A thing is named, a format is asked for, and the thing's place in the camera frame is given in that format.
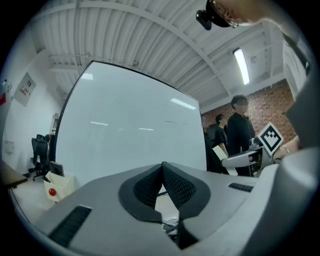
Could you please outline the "black office chair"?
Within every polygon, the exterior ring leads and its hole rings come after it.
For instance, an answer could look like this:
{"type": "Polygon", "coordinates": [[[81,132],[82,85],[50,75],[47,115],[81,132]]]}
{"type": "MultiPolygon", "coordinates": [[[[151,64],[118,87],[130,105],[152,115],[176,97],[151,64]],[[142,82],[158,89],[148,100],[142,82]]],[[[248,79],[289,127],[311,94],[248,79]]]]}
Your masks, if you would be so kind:
{"type": "Polygon", "coordinates": [[[34,165],[33,171],[35,175],[32,180],[35,181],[38,177],[44,177],[49,171],[49,142],[50,135],[40,136],[31,139],[33,157],[32,164],[34,165]]]}

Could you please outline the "long ceiling tube light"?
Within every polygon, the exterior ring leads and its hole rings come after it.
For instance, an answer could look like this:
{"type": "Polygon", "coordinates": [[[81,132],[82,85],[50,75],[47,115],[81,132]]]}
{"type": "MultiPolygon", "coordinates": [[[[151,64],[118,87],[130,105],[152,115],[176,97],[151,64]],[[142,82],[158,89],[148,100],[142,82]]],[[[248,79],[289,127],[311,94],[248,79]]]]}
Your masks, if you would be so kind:
{"type": "Polygon", "coordinates": [[[240,69],[240,73],[242,76],[243,84],[247,85],[250,83],[250,77],[248,72],[248,66],[245,59],[245,55],[243,53],[243,50],[241,48],[236,48],[233,52],[233,55],[236,59],[236,62],[238,64],[238,67],[240,69]]]}

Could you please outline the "grey wall panel box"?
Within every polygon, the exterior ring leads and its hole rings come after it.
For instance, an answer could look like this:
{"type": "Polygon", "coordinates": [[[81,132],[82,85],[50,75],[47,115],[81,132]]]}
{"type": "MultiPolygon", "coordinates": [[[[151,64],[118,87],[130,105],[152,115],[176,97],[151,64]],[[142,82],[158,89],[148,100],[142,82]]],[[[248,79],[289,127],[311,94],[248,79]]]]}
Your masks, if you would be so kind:
{"type": "Polygon", "coordinates": [[[26,107],[35,87],[36,83],[31,76],[26,73],[15,90],[13,98],[23,107],[26,107]]]}

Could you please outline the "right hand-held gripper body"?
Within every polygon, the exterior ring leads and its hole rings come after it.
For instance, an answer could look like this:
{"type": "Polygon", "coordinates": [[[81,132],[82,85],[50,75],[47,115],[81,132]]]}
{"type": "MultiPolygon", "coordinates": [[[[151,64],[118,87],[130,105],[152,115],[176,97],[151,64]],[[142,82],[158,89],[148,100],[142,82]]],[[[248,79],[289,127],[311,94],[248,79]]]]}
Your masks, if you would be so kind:
{"type": "Polygon", "coordinates": [[[224,168],[243,168],[257,164],[259,169],[273,162],[275,152],[283,143],[284,138],[279,130],[269,122],[255,137],[249,140],[249,149],[234,156],[221,160],[224,168]]]}

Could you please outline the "person's grey shirt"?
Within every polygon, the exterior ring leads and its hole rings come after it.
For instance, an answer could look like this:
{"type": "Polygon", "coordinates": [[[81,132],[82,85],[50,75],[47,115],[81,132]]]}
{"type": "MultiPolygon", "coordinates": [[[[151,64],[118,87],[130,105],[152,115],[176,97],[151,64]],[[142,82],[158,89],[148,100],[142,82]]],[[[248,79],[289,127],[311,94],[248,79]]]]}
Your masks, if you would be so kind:
{"type": "Polygon", "coordinates": [[[284,22],[281,31],[283,71],[293,97],[287,117],[302,148],[320,148],[320,63],[292,20],[284,22]]]}

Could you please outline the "black flat device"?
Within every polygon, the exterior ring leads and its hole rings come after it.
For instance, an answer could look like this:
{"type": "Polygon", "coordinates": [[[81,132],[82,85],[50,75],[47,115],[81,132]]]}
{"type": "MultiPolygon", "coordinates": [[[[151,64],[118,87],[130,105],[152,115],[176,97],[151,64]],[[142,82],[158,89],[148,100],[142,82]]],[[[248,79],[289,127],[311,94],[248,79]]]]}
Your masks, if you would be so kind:
{"type": "Polygon", "coordinates": [[[50,161],[49,170],[51,171],[51,173],[55,175],[58,175],[61,177],[65,176],[63,165],[55,161],[50,161]]]}

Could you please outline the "brown wooden desk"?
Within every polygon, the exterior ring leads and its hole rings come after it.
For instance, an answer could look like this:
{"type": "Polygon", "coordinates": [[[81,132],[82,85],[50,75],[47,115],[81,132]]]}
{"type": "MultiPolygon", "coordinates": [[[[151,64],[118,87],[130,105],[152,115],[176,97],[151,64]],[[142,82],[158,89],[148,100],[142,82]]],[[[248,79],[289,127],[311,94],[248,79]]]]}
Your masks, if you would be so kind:
{"type": "Polygon", "coordinates": [[[27,182],[28,179],[1,160],[0,181],[5,188],[10,189],[16,188],[18,185],[27,182]]]}

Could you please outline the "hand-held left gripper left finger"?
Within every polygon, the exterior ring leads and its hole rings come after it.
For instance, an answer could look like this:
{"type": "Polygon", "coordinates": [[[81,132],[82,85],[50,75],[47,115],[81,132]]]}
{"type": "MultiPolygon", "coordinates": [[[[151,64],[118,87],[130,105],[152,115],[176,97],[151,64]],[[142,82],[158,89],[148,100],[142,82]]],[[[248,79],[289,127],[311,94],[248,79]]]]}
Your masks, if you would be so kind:
{"type": "Polygon", "coordinates": [[[161,164],[125,180],[118,191],[122,207],[141,222],[162,223],[162,214],[155,210],[158,194],[163,186],[161,164]]]}

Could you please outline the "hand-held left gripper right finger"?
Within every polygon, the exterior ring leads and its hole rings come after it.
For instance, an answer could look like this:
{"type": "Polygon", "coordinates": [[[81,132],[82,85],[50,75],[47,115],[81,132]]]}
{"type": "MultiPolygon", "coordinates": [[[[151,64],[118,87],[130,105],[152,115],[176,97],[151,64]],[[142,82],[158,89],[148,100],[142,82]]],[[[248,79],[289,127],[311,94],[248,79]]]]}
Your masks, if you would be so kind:
{"type": "Polygon", "coordinates": [[[185,249],[199,240],[187,231],[184,220],[197,217],[208,204],[211,191],[201,179],[168,162],[162,163],[162,184],[179,211],[176,245],[185,249]]]}

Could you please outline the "person's right forearm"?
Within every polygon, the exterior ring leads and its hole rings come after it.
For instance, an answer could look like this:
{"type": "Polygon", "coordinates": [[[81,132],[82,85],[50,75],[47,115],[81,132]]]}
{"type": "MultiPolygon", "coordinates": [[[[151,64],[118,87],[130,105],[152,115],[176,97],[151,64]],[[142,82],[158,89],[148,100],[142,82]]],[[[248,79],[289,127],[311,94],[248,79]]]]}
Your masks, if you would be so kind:
{"type": "Polygon", "coordinates": [[[285,156],[298,152],[302,148],[299,137],[295,136],[292,140],[283,144],[275,151],[273,160],[282,159],[285,156]]]}

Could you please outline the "white holder with red button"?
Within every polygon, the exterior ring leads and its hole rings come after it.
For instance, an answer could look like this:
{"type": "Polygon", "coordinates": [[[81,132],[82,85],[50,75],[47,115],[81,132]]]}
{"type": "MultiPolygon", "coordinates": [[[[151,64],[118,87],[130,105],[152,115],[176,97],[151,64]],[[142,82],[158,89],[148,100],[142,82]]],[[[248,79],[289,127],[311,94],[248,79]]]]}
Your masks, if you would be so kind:
{"type": "Polygon", "coordinates": [[[49,200],[59,202],[75,191],[74,176],[65,172],[60,176],[49,171],[44,180],[44,188],[49,200]]]}

